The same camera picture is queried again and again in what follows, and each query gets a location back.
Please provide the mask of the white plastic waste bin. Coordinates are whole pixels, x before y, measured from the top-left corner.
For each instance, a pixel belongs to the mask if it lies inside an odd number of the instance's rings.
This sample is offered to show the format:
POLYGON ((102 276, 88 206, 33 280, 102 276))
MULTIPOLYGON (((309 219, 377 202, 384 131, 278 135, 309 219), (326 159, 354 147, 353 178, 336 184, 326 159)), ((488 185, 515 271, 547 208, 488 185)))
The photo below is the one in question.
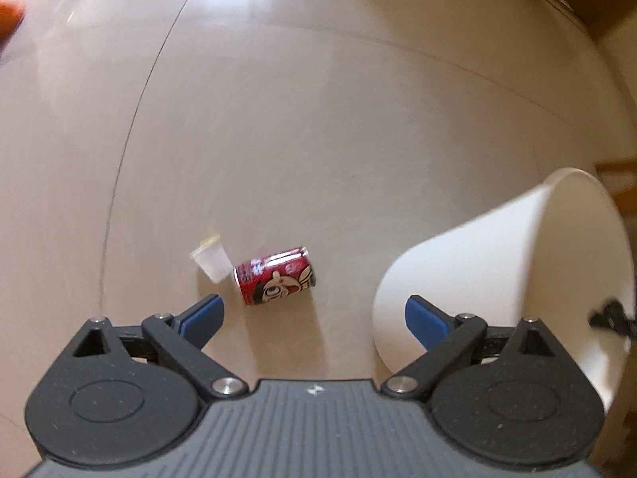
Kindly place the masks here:
POLYGON ((616 299, 635 314, 635 269, 624 222, 592 175, 562 168, 537 187, 399 256, 373 300, 373 341, 391 371, 424 352, 407 327, 410 296, 493 326, 538 317, 578 363, 605 406, 629 343, 588 317, 616 299))

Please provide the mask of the clear plastic cup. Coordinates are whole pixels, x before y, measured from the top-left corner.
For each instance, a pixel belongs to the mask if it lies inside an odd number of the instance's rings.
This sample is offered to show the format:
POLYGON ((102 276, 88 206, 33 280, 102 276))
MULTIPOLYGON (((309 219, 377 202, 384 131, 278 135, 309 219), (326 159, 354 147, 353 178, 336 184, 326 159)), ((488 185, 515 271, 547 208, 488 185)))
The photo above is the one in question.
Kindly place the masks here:
POLYGON ((190 259, 213 284, 222 282, 234 269, 219 235, 202 241, 190 254, 190 259))

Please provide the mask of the red drink can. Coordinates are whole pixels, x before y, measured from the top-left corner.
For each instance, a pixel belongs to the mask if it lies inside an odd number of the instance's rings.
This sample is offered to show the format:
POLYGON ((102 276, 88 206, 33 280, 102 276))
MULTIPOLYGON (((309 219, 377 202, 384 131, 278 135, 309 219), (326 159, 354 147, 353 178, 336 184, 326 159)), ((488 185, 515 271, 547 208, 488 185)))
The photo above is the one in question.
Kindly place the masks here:
POLYGON ((309 251, 303 246, 242 262, 233 276, 246 306, 296 295, 317 284, 309 251))

